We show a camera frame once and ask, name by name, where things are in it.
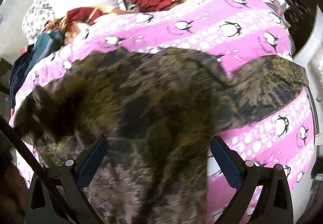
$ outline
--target clothing pile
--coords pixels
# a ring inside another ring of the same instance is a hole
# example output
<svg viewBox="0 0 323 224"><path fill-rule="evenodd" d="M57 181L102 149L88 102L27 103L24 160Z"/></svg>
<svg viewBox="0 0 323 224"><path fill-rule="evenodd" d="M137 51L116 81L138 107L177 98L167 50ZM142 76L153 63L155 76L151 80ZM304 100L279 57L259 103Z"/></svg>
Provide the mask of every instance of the clothing pile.
<svg viewBox="0 0 323 224"><path fill-rule="evenodd" d="M68 11L66 16L62 18L49 20L35 44L27 46L25 52L14 62L9 78L11 116L15 111L17 91L21 88L30 70L40 60L72 43L75 36L98 22L101 16L115 17L128 13L133 12L121 11L111 6L82 7Z"/></svg>

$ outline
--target white polka dots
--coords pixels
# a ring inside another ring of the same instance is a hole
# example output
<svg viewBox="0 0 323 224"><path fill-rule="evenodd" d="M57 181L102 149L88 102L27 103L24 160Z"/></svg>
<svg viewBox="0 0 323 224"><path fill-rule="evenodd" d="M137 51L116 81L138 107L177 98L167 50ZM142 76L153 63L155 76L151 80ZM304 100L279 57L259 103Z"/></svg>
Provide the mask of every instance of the white polka dots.
<svg viewBox="0 0 323 224"><path fill-rule="evenodd" d="M248 133L244 139L244 141L249 144L251 142L252 134Z"/></svg>
<svg viewBox="0 0 323 224"><path fill-rule="evenodd" d="M233 139L232 139L232 144L236 144L236 143L238 143L238 138L235 136Z"/></svg>
<svg viewBox="0 0 323 224"><path fill-rule="evenodd" d="M191 43L191 44L196 44L197 43L197 40L196 40L196 38L195 37L189 37L188 38L188 41Z"/></svg>
<svg viewBox="0 0 323 224"><path fill-rule="evenodd" d="M260 141L254 142L253 149L256 153L258 153L261 150L261 142Z"/></svg>
<svg viewBox="0 0 323 224"><path fill-rule="evenodd" d="M207 42L201 42L200 47L203 50L207 50L209 48L209 44Z"/></svg>
<svg viewBox="0 0 323 224"><path fill-rule="evenodd" d="M212 41L213 41L213 37L212 37L212 36L208 36L208 37L206 37L206 41L207 41L207 42L212 42Z"/></svg>
<svg viewBox="0 0 323 224"><path fill-rule="evenodd" d="M208 29L207 29L207 31L208 31L209 33L216 33L216 32L217 32L217 28L215 28L215 27L210 27L210 28L208 28Z"/></svg>
<svg viewBox="0 0 323 224"><path fill-rule="evenodd" d="M244 34L244 35L248 35L250 33L250 31L247 28L243 28L241 30L241 33Z"/></svg>
<svg viewBox="0 0 323 224"><path fill-rule="evenodd" d="M271 122L270 122L270 121L266 121L266 122L264 123L264 128L265 128L265 130L266 130L267 132L269 132L269 131L272 129L272 124L271 124Z"/></svg>
<svg viewBox="0 0 323 224"><path fill-rule="evenodd" d="M114 22L110 23L110 30L116 31L118 29L118 25Z"/></svg>
<svg viewBox="0 0 323 224"><path fill-rule="evenodd" d="M183 49L190 49L190 44L189 43L187 43L187 42L184 42L184 43L182 43L181 45L180 45L180 47L181 48L183 48Z"/></svg>

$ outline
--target blanket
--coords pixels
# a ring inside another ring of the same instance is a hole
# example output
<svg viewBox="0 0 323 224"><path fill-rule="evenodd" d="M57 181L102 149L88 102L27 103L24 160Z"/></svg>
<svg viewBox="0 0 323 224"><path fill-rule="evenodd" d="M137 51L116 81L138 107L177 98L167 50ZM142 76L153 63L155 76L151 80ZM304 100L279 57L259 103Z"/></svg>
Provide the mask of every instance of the blanket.
<svg viewBox="0 0 323 224"><path fill-rule="evenodd" d="M16 111L36 86L45 87L61 79L75 61L85 59L91 52L107 53L120 46L144 54L155 54L168 47L202 51L220 63L227 81L259 57L277 55L292 60L288 33L276 13L262 0L189 0L169 11L108 18L81 32L72 44L34 66L16 94ZM227 124L218 133L244 160L268 167L282 164L291 190L307 170L314 153L313 118L306 92L302 89L294 97L261 121L252 122L252 117L261 110L255 107L245 115L247 123L239 117L237 123L241 124L237 128ZM204 159L208 176L207 221L213 223L235 191L227 184L214 158L207 159L205 155ZM244 223L260 191L261 188L256 190Z"/></svg>

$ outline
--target navy blue cloth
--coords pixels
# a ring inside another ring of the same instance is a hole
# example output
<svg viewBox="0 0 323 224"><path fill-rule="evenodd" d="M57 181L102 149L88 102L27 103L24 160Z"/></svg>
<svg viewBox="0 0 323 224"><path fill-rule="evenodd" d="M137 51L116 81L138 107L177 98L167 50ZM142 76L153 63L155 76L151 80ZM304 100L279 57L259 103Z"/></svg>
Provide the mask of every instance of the navy blue cloth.
<svg viewBox="0 0 323 224"><path fill-rule="evenodd" d="M33 58L34 45L29 45L27 52L21 55L13 64L11 75L9 78L9 90L10 90L10 100L11 100L11 108L14 108L16 105L16 93L22 86L25 81L25 71L27 70L31 59Z"/></svg>

